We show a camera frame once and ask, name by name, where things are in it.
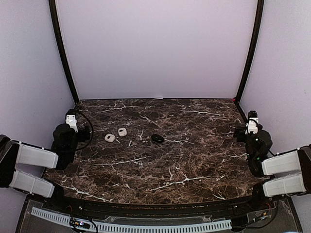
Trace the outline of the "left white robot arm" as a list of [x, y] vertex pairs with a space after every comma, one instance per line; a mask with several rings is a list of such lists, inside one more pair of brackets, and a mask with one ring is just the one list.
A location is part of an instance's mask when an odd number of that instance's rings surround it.
[[93, 139], [93, 126], [75, 130], [69, 124], [58, 125], [53, 132], [50, 149], [27, 144], [0, 136], [0, 186], [13, 188], [29, 194], [49, 199], [57, 211], [69, 207], [68, 200], [58, 192], [63, 192], [51, 181], [18, 169], [18, 165], [34, 166], [45, 169], [64, 170], [73, 163], [77, 151], [86, 148]]

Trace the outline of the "white charging case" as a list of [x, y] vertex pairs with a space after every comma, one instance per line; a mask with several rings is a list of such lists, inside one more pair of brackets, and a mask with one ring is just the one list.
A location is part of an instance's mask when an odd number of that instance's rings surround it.
[[127, 129], [126, 129], [126, 128], [119, 128], [119, 129], [118, 129], [118, 135], [119, 135], [120, 137], [127, 136]]
[[104, 139], [106, 142], [112, 143], [115, 141], [115, 136], [113, 134], [108, 133], [104, 136]]

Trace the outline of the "black charging case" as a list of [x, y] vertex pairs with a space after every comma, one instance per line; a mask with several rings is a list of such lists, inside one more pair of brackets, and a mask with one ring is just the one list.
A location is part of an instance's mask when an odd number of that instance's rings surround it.
[[151, 135], [151, 139], [157, 143], [162, 143], [164, 141], [164, 138], [158, 134]]

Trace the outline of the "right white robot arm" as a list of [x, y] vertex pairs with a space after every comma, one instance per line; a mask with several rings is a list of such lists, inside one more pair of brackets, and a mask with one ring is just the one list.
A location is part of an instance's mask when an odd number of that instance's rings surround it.
[[311, 146], [268, 156], [273, 144], [270, 134], [262, 129], [257, 118], [248, 123], [236, 121], [234, 138], [244, 143], [246, 163], [257, 178], [269, 180], [254, 187], [255, 195], [248, 199], [248, 207], [259, 210], [267, 198], [274, 196], [311, 193]]

